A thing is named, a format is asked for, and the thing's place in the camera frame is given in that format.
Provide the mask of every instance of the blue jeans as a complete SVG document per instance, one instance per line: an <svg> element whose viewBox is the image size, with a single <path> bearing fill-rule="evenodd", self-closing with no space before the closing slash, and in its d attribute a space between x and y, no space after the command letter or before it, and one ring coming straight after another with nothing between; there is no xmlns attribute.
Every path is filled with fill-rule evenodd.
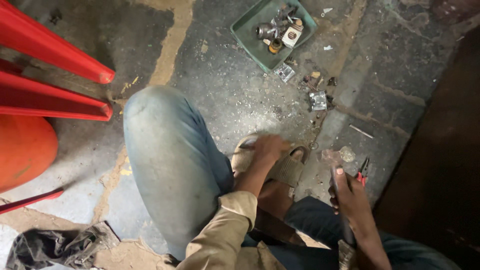
<svg viewBox="0 0 480 270"><path fill-rule="evenodd" d="M217 210L217 198L232 190L230 161L215 146L200 112L178 90L151 86L133 95L124 110L125 144L138 189L168 248L185 258L187 244ZM287 269L337 269L341 221L313 197L296 202L285 223L331 249L269 246ZM396 269L452 269L438 252L381 233Z"/></svg>

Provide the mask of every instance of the red-handled pliers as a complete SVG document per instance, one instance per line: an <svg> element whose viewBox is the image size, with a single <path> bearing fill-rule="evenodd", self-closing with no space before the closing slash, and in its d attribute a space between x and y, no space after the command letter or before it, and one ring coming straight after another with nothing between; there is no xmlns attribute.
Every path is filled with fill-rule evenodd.
<svg viewBox="0 0 480 270"><path fill-rule="evenodd" d="M365 159L357 174L357 180L361 182L362 186L365 186L365 181L367 180L368 163L370 163L369 157Z"/></svg>

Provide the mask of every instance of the orange plastic container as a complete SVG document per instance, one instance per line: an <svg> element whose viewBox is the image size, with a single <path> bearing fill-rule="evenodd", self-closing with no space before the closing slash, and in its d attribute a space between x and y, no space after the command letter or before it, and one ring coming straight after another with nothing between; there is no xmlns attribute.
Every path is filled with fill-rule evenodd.
<svg viewBox="0 0 480 270"><path fill-rule="evenodd" d="M0 114L0 193L41 175L57 149L57 135L43 117Z"/></svg>

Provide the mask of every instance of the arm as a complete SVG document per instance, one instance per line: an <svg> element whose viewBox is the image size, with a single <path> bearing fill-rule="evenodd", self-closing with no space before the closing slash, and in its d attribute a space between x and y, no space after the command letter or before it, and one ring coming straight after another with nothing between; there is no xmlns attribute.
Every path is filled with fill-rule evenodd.
<svg viewBox="0 0 480 270"><path fill-rule="evenodd" d="M213 219L187 246L180 270L235 269L245 234L255 225L257 197L265 178L289 144L278 135L257 139L248 170L237 179L235 191L220 197Z"/></svg>
<svg viewBox="0 0 480 270"><path fill-rule="evenodd" d="M335 193L333 187L329 189L332 195L330 201L335 209L339 209L348 218L357 240L359 268L391 270L362 184L342 168L336 170L335 180L338 192Z"/></svg>
<svg viewBox="0 0 480 270"><path fill-rule="evenodd" d="M187 257L177 269L235 269L240 245L255 224L257 200L246 191L232 192L218 200L220 208L188 244Z"/></svg>

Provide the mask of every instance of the sandal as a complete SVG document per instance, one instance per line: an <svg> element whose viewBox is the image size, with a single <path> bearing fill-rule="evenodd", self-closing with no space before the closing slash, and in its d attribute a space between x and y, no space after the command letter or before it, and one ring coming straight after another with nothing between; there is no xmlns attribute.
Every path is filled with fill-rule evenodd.
<svg viewBox="0 0 480 270"><path fill-rule="evenodd" d="M251 146L258 138L258 134L250 134L244 137L237 144L232 157L232 170L235 172L245 172L253 160L253 153ZM291 155L296 150L302 151L302 158L300 160L294 159ZM301 172L305 167L310 152L308 147L303 144L293 144L290 150L282 156L272 169L268 172L267 178L275 179L280 182L288 184L290 187L297 187Z"/></svg>
<svg viewBox="0 0 480 270"><path fill-rule="evenodd" d="M302 157L300 160L292 157L292 154L297 150L302 151ZM293 144L290 150L275 162L275 165L273 165L272 169L268 172L266 179L274 179L286 183L290 187L297 187L309 154L310 152L305 145Z"/></svg>

